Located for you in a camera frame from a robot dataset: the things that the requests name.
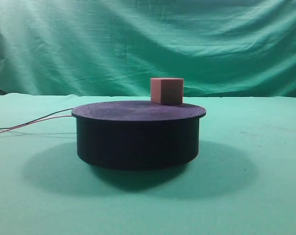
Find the pink cube block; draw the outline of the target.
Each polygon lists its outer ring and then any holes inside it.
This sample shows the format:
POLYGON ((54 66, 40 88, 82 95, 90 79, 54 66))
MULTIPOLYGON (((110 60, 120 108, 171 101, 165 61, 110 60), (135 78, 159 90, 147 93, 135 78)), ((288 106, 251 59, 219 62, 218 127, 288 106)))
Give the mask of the pink cube block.
POLYGON ((183 103, 183 78, 151 78, 151 101, 161 105, 183 103))

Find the black round turntable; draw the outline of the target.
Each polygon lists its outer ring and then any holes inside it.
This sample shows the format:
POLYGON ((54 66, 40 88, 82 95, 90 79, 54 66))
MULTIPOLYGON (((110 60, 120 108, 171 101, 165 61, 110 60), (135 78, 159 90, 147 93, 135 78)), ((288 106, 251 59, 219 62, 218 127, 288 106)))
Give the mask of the black round turntable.
POLYGON ((134 100, 81 105, 72 115, 81 160, 108 169, 148 170, 184 165, 197 157, 206 110, 134 100))

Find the green backdrop cloth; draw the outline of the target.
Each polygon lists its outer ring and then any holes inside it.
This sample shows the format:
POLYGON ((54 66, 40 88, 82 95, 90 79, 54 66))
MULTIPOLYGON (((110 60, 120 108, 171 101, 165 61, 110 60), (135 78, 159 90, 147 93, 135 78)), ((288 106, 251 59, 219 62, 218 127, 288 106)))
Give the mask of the green backdrop cloth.
POLYGON ((296 0, 0 0, 0 91, 296 97, 296 0))

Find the green table cloth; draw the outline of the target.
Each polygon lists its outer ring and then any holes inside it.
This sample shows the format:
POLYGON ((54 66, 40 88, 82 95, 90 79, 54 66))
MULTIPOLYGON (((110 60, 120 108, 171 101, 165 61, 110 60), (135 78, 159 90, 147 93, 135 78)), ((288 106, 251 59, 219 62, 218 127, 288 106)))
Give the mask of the green table cloth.
POLYGON ((185 167, 116 172, 76 154, 75 120, 0 135, 0 235, 296 235, 296 98, 206 108, 185 167))

